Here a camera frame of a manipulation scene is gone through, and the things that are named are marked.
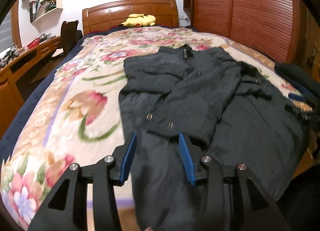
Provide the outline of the black jacket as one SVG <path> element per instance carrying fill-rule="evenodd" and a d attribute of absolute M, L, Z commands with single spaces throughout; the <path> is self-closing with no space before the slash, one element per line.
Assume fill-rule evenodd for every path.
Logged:
<path fill-rule="evenodd" d="M 161 47 L 125 59 L 119 93 L 125 135 L 137 134 L 131 167 L 140 228 L 194 230 L 202 190 L 187 180 L 180 133 L 224 165 L 245 163 L 278 200 L 307 147 L 295 106 L 253 66 L 222 48 Z"/>

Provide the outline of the folded dark clothes pile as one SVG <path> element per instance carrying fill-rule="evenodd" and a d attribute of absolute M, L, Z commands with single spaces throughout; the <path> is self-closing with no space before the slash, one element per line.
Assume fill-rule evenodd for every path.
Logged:
<path fill-rule="evenodd" d="M 319 100 L 319 82 L 315 81 L 300 67 L 294 64 L 275 63 L 274 71 L 277 75 L 291 84 L 307 100 Z"/>

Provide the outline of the floral blanket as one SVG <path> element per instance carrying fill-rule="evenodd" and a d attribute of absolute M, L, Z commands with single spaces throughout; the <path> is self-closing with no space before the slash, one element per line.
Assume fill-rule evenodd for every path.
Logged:
<path fill-rule="evenodd" d="M 259 52 L 186 27 L 128 28 L 89 37 L 82 46 L 56 71 L 23 127 L 12 157 L 1 161 L 1 198 L 10 218 L 23 230 L 28 230 L 53 186 L 73 163 L 93 165 L 130 135 L 124 134 L 119 106 L 119 93 L 127 84 L 125 59 L 151 55 L 161 47 L 189 46 L 195 51 L 218 47 L 234 60 L 255 67 L 286 98 L 294 91 L 274 72 L 274 63 Z M 124 228 L 142 229 L 136 218 L 131 171 L 115 195 Z"/>

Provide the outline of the red louvered wardrobe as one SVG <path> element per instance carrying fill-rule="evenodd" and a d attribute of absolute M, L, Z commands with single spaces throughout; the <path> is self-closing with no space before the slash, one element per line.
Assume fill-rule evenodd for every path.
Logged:
<path fill-rule="evenodd" d="M 227 37 L 273 61 L 301 65 L 309 57 L 302 0 L 183 0 L 190 24 Z"/>

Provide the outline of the wooden desk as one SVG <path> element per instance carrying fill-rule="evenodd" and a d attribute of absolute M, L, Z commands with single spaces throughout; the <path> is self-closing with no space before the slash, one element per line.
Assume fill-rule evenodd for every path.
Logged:
<path fill-rule="evenodd" d="M 4 135 L 24 104 L 16 82 L 35 64 L 55 52 L 59 44 L 60 37 L 53 36 L 22 53 L 1 69 L 1 135 Z"/>

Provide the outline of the dark wooden chair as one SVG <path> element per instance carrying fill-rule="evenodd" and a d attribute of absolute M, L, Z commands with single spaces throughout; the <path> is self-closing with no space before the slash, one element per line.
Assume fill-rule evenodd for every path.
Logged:
<path fill-rule="evenodd" d="M 64 21 L 61 26 L 60 44 L 52 54 L 52 59 L 58 59 L 66 56 L 83 37 L 82 31 L 78 30 L 79 21 Z"/>

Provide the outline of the yellow plush toy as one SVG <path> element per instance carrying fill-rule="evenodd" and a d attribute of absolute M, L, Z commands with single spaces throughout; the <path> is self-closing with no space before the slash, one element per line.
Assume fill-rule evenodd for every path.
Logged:
<path fill-rule="evenodd" d="M 153 15 L 130 14 L 125 22 L 121 23 L 122 27 L 147 27 L 154 26 L 156 18 Z"/>

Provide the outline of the wooden headboard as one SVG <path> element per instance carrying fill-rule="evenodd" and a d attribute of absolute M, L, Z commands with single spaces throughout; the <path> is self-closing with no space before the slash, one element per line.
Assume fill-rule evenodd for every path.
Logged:
<path fill-rule="evenodd" d="M 156 24 L 178 27 L 175 0 L 123 0 L 86 8 L 82 11 L 84 35 L 104 32 L 126 21 L 130 14 L 153 15 Z"/>

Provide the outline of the red basket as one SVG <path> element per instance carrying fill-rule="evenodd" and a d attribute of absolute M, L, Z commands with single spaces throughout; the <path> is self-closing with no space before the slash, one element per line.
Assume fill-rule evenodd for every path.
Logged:
<path fill-rule="evenodd" d="M 27 48 L 28 49 L 33 49 L 33 48 L 37 47 L 39 44 L 40 44 L 40 38 L 37 37 L 27 45 Z"/>

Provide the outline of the window blind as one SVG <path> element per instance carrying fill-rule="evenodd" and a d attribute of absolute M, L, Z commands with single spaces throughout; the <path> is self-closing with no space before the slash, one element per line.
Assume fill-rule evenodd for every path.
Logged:
<path fill-rule="evenodd" d="M 11 10 L 7 13 L 0 26 L 0 52 L 13 47 L 14 40 L 11 27 Z"/>

